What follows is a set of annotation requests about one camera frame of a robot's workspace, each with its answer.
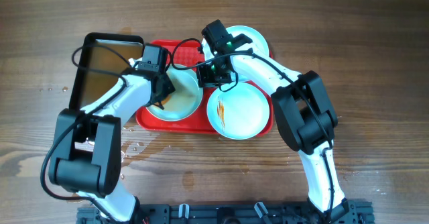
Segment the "orange green sponge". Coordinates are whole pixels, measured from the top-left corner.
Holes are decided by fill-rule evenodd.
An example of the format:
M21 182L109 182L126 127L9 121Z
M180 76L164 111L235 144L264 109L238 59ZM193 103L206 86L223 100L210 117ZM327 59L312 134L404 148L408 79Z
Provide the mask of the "orange green sponge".
M172 96L171 95L168 95L164 100L162 100L162 101L159 101L158 103L157 103L157 107L159 107L159 108L161 108L161 109L163 109L164 108L164 105L170 100L172 98Z

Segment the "pale blue plate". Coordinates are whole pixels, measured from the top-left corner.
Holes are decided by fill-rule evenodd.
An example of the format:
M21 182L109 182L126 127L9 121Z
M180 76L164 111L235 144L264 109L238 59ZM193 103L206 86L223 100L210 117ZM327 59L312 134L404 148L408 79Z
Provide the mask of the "pale blue plate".
M224 137L249 139L259 134L270 117L267 97L255 86L240 82L232 89L215 90L207 102L206 113L213 129Z
M269 55L269 46L267 44L267 41L257 30L253 29L252 27L248 27L244 25L235 25L235 26L225 27L225 28L233 36L238 36L239 34L245 34L246 36L250 37L253 41L251 44L254 44L255 47L261 50L262 53L264 53L265 55ZM204 60L207 63L212 62L214 60L229 60L231 62L231 59L225 56L226 54L214 56L210 52L210 49L204 38L202 41L202 52L204 54ZM235 71L233 70L232 65L231 65L231 68L232 68L231 76L232 76L233 82L234 81L246 82L249 80L246 76L242 74L236 74Z
M151 105L147 110L158 119L179 121L191 116L198 109L204 91L199 87L197 75L192 69L177 70L171 66L167 75L175 87L172 98L164 105L164 109Z

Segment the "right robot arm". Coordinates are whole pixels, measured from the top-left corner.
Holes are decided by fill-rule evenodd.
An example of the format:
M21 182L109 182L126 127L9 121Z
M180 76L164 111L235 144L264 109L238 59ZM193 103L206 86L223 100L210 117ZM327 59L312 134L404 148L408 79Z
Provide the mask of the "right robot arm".
M346 213L346 198L334 166L332 149L338 125L334 107L320 76L290 70L257 52L238 51L215 56L196 65L218 76L224 71L242 74L269 94L278 131L290 149L300 155L308 181L308 200L324 223Z

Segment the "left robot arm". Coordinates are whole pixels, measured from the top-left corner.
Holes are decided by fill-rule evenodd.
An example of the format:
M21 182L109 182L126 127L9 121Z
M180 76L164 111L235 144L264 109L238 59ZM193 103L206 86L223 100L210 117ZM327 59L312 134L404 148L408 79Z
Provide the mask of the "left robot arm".
M109 223L145 223L137 197L119 182L121 128L141 107L174 92L166 73L128 68L101 98L81 109L64 109L40 171L46 194L91 202Z

